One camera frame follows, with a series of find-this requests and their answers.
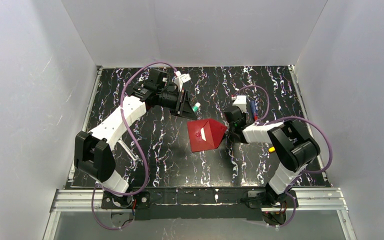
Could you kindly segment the green white glue stick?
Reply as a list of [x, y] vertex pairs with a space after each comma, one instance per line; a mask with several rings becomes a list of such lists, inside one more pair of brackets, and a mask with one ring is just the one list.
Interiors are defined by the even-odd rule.
[[201, 107], [201, 104], [199, 102], [197, 102], [193, 107], [192, 107], [192, 110], [194, 113], [196, 113]]

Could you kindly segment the red envelope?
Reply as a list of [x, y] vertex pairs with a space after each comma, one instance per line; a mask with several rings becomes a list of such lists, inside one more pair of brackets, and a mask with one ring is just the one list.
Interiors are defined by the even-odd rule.
[[[201, 138], [200, 130], [204, 128], [206, 141]], [[193, 153], [217, 149], [227, 131], [227, 127], [215, 119], [193, 120], [187, 123], [190, 149]]]

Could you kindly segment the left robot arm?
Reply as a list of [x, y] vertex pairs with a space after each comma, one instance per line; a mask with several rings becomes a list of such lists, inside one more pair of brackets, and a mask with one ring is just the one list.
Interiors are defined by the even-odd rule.
[[125, 85], [120, 106], [92, 130], [80, 131], [75, 137], [74, 167], [97, 181], [105, 191], [117, 197], [133, 196], [143, 188], [128, 192], [128, 182], [117, 172], [112, 151], [125, 132], [132, 134], [131, 125], [152, 107], [160, 106], [175, 116], [196, 120], [189, 92], [183, 88], [191, 80], [188, 73], [174, 72], [169, 81], [164, 71], [151, 68], [147, 79], [132, 87]]

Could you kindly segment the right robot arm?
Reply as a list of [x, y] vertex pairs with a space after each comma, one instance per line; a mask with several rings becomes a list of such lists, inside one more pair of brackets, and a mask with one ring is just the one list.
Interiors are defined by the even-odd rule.
[[279, 160], [274, 176], [254, 199], [262, 205], [284, 202], [293, 181], [321, 153], [319, 144], [300, 123], [300, 117], [286, 117], [265, 124], [248, 123], [246, 114], [234, 105], [226, 108], [223, 114], [236, 140], [244, 144], [270, 144]]

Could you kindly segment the cream paper letter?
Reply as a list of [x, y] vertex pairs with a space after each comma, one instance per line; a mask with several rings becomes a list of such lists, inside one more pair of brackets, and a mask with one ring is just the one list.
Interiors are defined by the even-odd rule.
[[203, 141], [206, 141], [206, 135], [205, 135], [205, 130], [204, 130], [204, 128], [201, 128], [201, 129], [200, 129], [200, 136], [201, 136], [201, 139], [202, 139]]

